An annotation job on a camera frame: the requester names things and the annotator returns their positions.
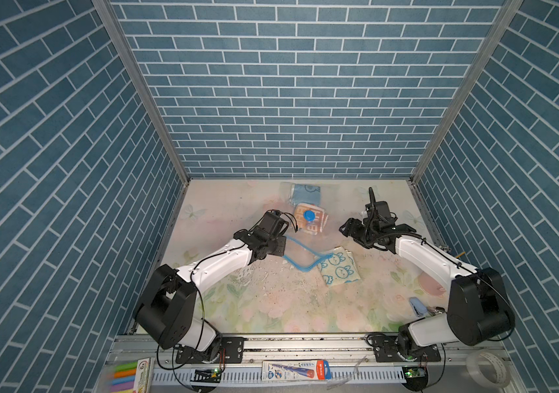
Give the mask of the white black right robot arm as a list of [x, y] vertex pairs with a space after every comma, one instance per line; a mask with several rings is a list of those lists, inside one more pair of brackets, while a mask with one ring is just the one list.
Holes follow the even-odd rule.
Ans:
[[339, 231], [365, 249], [391, 252], [408, 260], [438, 282], [449, 295], [443, 314], [418, 319], [399, 328], [396, 346], [403, 360], [415, 360], [428, 347], [451, 342], [475, 346], [510, 336], [516, 315], [502, 276], [493, 268], [480, 269], [447, 254], [397, 216], [372, 188], [366, 217], [348, 219]]

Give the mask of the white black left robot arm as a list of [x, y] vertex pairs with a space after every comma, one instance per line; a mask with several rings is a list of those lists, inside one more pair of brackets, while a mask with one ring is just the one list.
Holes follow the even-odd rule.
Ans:
[[188, 265], [162, 265], [151, 275], [133, 318], [163, 350], [182, 346], [203, 361], [221, 351], [221, 334], [206, 321], [203, 294], [237, 270], [283, 256], [285, 234], [297, 231], [293, 215], [269, 210], [250, 229], [241, 229], [221, 249]]

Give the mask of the beige towel blue bunny print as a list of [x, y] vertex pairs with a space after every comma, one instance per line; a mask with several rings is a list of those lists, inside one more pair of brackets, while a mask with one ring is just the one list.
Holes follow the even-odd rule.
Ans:
[[318, 269], [327, 287], [361, 281], [352, 253], [336, 247], [321, 260]]

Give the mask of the clear vacuum bag blue zip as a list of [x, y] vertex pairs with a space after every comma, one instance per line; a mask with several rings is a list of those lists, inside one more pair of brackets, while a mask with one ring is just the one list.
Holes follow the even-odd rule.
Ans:
[[284, 260], [301, 272], [309, 272], [330, 257], [341, 242], [335, 226], [339, 186], [282, 182], [279, 191], [297, 226], [286, 234]]

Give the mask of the light blue towel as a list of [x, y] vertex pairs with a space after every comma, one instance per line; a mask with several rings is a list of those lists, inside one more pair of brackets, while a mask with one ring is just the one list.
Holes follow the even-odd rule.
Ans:
[[297, 206], [302, 203], [318, 206], [320, 204], [320, 201], [320, 186], [298, 183], [294, 183], [291, 185], [289, 202], [293, 206]]

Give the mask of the orange white patterned towel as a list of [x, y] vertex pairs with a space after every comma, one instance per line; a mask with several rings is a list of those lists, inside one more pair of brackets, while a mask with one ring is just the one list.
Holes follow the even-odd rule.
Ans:
[[294, 217], [297, 219], [297, 232], [312, 236], [321, 234], [328, 223], [328, 213], [320, 206], [300, 203], [295, 206]]

